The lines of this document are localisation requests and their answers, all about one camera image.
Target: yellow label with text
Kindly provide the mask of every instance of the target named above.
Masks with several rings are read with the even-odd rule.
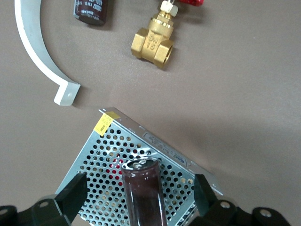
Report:
[[[113,120],[118,118],[120,118],[120,116],[115,112],[104,113],[94,127],[94,131],[103,137],[108,127],[112,124]]]

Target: brown cylinder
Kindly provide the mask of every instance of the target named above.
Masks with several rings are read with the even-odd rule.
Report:
[[[158,160],[145,157],[122,166],[131,226],[167,226]]]
[[[91,25],[103,25],[106,22],[108,0],[75,0],[75,18]]]

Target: gray tabletop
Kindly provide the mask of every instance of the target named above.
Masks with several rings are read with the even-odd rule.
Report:
[[[98,108],[114,106],[214,173],[242,209],[271,207],[299,225],[301,1],[178,4],[164,70],[130,51],[158,0],[111,0],[103,27],[76,20],[73,3],[41,10],[49,54],[82,85],[62,107],[22,45],[14,1],[0,1],[0,205],[24,210],[53,194]]]

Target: red valve handle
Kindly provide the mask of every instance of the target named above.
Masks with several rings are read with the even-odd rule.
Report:
[[[193,6],[201,6],[204,3],[204,0],[180,0],[180,2],[188,3]]]

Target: brass valve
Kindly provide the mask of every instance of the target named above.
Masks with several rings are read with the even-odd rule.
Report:
[[[177,13],[177,7],[171,5],[166,10],[163,6],[166,2],[163,1],[159,13],[150,19],[148,29],[141,28],[135,34],[131,47],[134,56],[151,61],[159,68],[163,68],[168,61],[174,45],[174,41],[169,38],[174,29],[172,18]]]

